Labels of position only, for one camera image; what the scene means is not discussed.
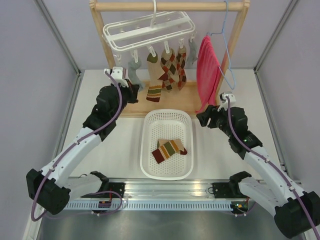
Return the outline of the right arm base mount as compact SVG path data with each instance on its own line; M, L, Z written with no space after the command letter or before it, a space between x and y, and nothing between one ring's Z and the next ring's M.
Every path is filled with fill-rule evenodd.
M239 183L245 178L252 177L246 171L238 172L229 177L228 182L214 182L207 191L214 195L215 199L241 199L241 203L232 203L232 210L228 214L234 217L246 217L256 206L254 201L250 201L250 197L240 192Z

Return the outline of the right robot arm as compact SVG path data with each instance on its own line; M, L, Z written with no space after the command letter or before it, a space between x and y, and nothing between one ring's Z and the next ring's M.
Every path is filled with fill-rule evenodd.
M230 148L264 180L260 184L251 174L241 171L229 178L228 191L234 197L249 197L274 219L280 232L291 239L308 230L320 238L320 197L306 192L280 167L276 166L263 143L248 129L243 108L219 109L210 105L196 115L202 127L218 128L227 137Z

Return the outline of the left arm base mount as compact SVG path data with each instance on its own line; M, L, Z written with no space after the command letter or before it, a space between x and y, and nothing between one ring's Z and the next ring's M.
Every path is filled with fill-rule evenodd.
M81 198L117 198L119 197L115 193L106 192L106 191L113 191L119 194L122 198L124 197L125 192L125 186L126 184L124 182L110 182L110 179L106 177L104 174L98 172L98 171L92 171L90 172L90 175L96 176L101 181L101 186L98 189L99 194L86 194L81 196Z

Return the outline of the beige striped sock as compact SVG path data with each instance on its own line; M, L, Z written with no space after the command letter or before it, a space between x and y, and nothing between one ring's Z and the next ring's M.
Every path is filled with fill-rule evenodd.
M155 161L160 164L175 154L187 155L188 151L182 141L178 139L158 139L157 148L151 153Z
M146 94L146 100L158 103L162 94L162 84L163 81L160 77L163 75L164 71L161 68L158 55L153 56L151 53L147 56L147 65L149 73L149 87Z

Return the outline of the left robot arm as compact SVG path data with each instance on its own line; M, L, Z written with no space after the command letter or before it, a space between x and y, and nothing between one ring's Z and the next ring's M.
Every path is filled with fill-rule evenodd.
M113 81L100 89L90 115L73 142L41 170L31 169L26 175L29 197L36 205L52 215L60 213L69 201L95 194L99 198L108 195L109 179L98 171L87 176L70 178L82 160L116 127L116 120L127 104L138 102L139 85L126 80L126 85Z

